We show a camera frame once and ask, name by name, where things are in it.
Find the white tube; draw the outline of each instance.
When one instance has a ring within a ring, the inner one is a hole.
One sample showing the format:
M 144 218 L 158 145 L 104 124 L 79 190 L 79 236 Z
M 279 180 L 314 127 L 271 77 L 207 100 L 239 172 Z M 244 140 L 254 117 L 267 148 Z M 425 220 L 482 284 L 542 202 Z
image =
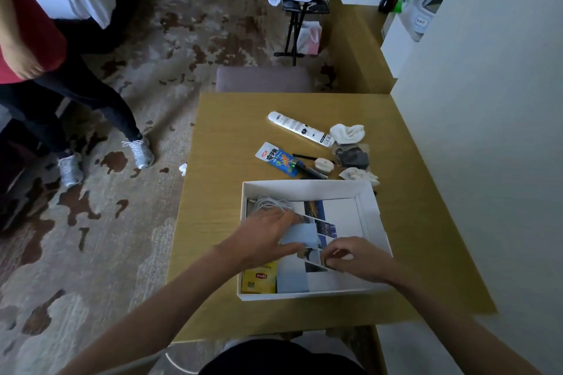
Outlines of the white tube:
M 325 147 L 330 147 L 332 144 L 334 144 L 334 138 L 332 136 L 313 129 L 310 126 L 307 126 L 304 123 L 300 123 L 285 115 L 281 115 L 278 112 L 271 112 L 268 115 L 268 120 L 275 123 L 276 125 L 289 129 L 290 131 L 295 132 L 302 137 L 309 138 L 311 141 L 314 141 L 317 144 L 324 145 Z

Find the white sneaker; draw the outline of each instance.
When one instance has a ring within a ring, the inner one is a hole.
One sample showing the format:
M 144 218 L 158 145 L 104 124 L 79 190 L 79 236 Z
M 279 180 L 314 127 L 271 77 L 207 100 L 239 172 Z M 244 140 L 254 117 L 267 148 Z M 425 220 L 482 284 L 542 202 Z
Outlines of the white sneaker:
M 143 137 L 137 141 L 123 141 L 123 147 L 131 147 L 135 163 L 139 169 L 148 168 L 154 162 L 154 154 L 149 148 L 149 139 Z
M 80 184 L 84 179 L 84 173 L 78 165 L 80 163 L 80 154 L 73 153 L 72 156 L 59 159 L 59 171 L 61 172 L 61 181 L 66 187 Z

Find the black pants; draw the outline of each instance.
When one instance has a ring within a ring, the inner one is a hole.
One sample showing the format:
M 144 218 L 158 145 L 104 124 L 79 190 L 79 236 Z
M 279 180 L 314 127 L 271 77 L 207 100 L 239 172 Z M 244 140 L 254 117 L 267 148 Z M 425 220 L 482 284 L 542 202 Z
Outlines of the black pants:
M 55 71 L 33 80 L 0 85 L 0 104 L 52 152 L 60 153 L 69 147 L 61 121 L 40 103 L 45 100 L 45 93 L 52 91 L 92 110 L 100 110 L 129 140 L 138 139 L 140 132 L 127 103 L 73 52 L 68 53 L 67 60 Z

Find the patterned carpet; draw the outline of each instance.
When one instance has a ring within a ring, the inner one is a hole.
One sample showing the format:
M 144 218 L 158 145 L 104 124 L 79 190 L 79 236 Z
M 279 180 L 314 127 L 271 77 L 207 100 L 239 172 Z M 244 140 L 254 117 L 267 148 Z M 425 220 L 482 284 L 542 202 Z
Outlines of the patterned carpet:
M 46 156 L 0 213 L 2 375 L 53 374 L 164 283 L 199 95 L 213 91 L 218 65 L 279 63 L 288 21 L 266 0 L 143 0 L 124 44 L 86 58 L 129 103 L 157 160 L 137 170 L 101 114 L 69 106 L 86 180 L 64 190 Z M 326 53 L 299 64 L 318 90 L 336 87 Z M 192 347 L 192 368 L 220 350 Z

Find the wooden desk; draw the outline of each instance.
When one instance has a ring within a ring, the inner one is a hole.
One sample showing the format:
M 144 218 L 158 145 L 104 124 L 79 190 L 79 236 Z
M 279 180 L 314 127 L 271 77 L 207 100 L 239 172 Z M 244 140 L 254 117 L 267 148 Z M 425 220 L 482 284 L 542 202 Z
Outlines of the wooden desk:
M 199 101 L 168 281 L 226 237 L 240 220 L 243 181 L 288 179 L 255 157 L 264 142 L 290 153 L 330 150 L 278 127 L 271 111 L 328 132 L 365 125 L 377 202 L 395 257 L 444 300 L 473 313 L 496 311 L 482 279 L 390 95 L 203 94 Z M 176 341 L 373 325 L 418 317 L 395 291 L 373 295 L 243 302 L 236 278 L 193 315 Z

